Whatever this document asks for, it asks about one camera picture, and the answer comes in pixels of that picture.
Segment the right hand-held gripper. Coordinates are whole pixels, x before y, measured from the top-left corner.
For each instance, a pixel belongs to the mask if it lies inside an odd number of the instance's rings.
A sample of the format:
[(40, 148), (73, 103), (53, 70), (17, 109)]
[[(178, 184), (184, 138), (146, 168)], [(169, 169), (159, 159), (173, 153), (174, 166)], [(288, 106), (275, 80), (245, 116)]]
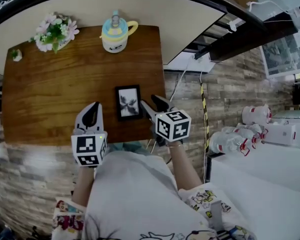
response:
[(183, 110), (177, 110), (169, 100), (159, 95), (151, 95), (157, 113), (145, 100), (140, 101), (143, 114), (154, 121), (154, 133), (157, 144), (162, 147), (167, 143), (182, 141), (190, 135), (191, 117)]

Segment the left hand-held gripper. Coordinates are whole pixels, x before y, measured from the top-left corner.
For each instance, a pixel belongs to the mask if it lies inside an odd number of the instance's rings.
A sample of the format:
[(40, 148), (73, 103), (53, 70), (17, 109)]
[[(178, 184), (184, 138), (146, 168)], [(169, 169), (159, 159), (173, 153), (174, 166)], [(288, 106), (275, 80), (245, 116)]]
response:
[(100, 102), (87, 105), (77, 116), (71, 136), (72, 153), (80, 167), (95, 168), (103, 163), (108, 147)]

